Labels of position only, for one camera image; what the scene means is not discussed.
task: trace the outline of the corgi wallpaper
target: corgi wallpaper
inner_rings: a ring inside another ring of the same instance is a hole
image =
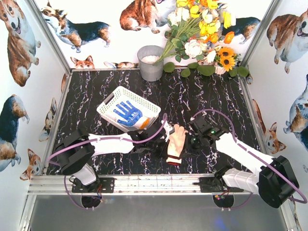
[[[138,50],[146,45],[164,47],[167,16],[175,11],[176,0],[36,0],[42,17],[71,68],[134,68],[138,67]],[[271,0],[252,3],[226,0],[237,23],[223,29],[222,35],[235,32],[231,44],[242,58],[248,49]],[[175,65],[192,60],[167,58]]]
[[[42,167],[65,70],[24,0],[0,0],[0,33],[0,223],[13,231]]]
[[[308,2],[283,0],[249,60],[249,85],[265,145],[286,157],[308,196]],[[297,230],[308,230],[307,205],[291,205]]]

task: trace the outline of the glove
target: glove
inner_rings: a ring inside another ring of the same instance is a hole
[[[136,129],[144,129],[150,122],[148,117],[143,116],[142,112],[134,107],[129,101],[121,102],[116,105],[121,111],[114,109],[114,113],[125,120],[117,120],[117,123],[126,127],[135,127]]]
[[[182,163],[181,159],[178,160],[172,157],[180,157],[180,154],[185,144],[185,134],[187,132],[188,131],[186,131],[184,127],[180,127],[178,124],[174,125],[174,133],[171,134],[169,137],[170,141],[167,149],[167,163],[172,165],[180,165]]]

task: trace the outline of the white wall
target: white wall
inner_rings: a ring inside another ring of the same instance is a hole
[[[165,0],[165,2],[175,2],[175,0]],[[47,0],[36,0],[38,6],[43,8],[47,5]],[[50,0],[53,9],[65,10],[67,12],[66,18],[73,23],[89,23],[89,22],[105,22],[111,25],[111,43],[108,48],[104,47],[102,39],[92,41],[86,45],[81,46],[81,53],[76,53],[76,50],[71,49],[71,46],[62,42],[56,35],[53,29],[52,34],[64,53],[67,62],[71,68],[75,65],[70,57],[79,60],[85,60],[88,55],[91,55],[94,60],[95,68],[106,68],[105,61],[120,63],[132,62],[137,63],[137,51],[146,45],[157,45],[164,47],[166,39],[164,37],[165,31],[169,30],[168,25],[159,27],[160,33],[153,34],[151,30],[143,28],[140,31],[125,31],[120,27],[119,19],[122,11],[132,2],[132,0],[118,0],[115,4],[113,1],[97,1],[88,0],[87,4],[81,0]],[[241,17],[256,17],[262,19],[271,0],[259,0],[251,2],[246,0],[226,0],[229,5],[229,10],[235,14],[237,18]],[[235,49],[237,53],[244,56],[252,38],[243,45],[239,43],[243,36],[237,36],[229,45]],[[174,58],[166,59],[166,62],[172,60],[178,64]],[[187,65],[193,62],[192,60],[182,60],[180,65]]]
[[[300,16],[307,8],[306,0],[284,0],[273,19],[284,14]],[[290,121],[289,111],[293,102],[306,88],[308,53],[291,64],[289,74],[285,72],[285,62],[281,59],[278,65],[274,63],[275,53],[276,49],[270,46],[265,33],[248,63],[254,78],[249,88],[262,112],[265,126],[270,128],[274,122],[277,122],[277,137],[287,146],[285,150],[274,156],[283,155],[289,159],[299,181],[300,190],[308,197],[308,173],[303,169],[303,165],[308,166],[308,152],[293,133],[285,134],[283,131],[283,128],[287,127],[286,121]],[[296,209],[302,230],[308,230],[306,218],[308,205],[296,203]]]
[[[27,150],[31,149],[43,157],[47,141],[39,142],[39,135],[45,125],[45,117],[55,97],[57,103],[61,96],[61,81],[65,70],[57,60],[50,44],[37,26],[31,12],[23,0],[18,1],[29,24],[32,27],[36,40],[41,41],[36,57],[38,66],[31,65],[31,76],[24,87],[14,82],[9,70],[7,55],[8,30],[3,21],[0,21],[0,112],[4,102],[12,94],[19,96],[29,115],[30,121],[19,119],[18,139],[16,151],[21,157],[21,163],[14,167],[8,165],[0,172],[0,223],[2,231],[15,231],[18,229],[21,214],[24,208],[29,181],[20,180],[20,175],[29,165]]]

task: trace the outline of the perforated basket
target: perforated basket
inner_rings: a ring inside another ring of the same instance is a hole
[[[158,118],[158,115],[160,113],[160,107],[155,105],[154,103],[151,103],[150,101],[144,99],[143,97],[131,92],[130,90],[119,86],[117,87],[102,103],[98,106],[97,112],[101,114],[103,119],[107,120],[109,123],[116,126],[118,129],[122,130],[123,132],[133,131],[136,130],[134,127],[125,127],[115,119],[112,119],[107,112],[110,112],[113,110],[113,108],[116,107],[117,104],[120,104],[121,102],[130,101],[132,105],[134,105],[137,108],[145,108],[147,109],[147,112],[150,116],[150,122],[145,128],[148,128],[151,126],[154,121]]]

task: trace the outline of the blue glove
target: blue glove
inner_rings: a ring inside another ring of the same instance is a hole
[[[126,120],[117,120],[119,124],[125,125],[127,127],[133,127],[142,117],[142,112],[138,108],[134,107],[129,101],[126,101],[126,103],[127,104],[121,102],[121,105],[117,104],[116,106],[121,110],[121,112],[114,109],[114,113]]]

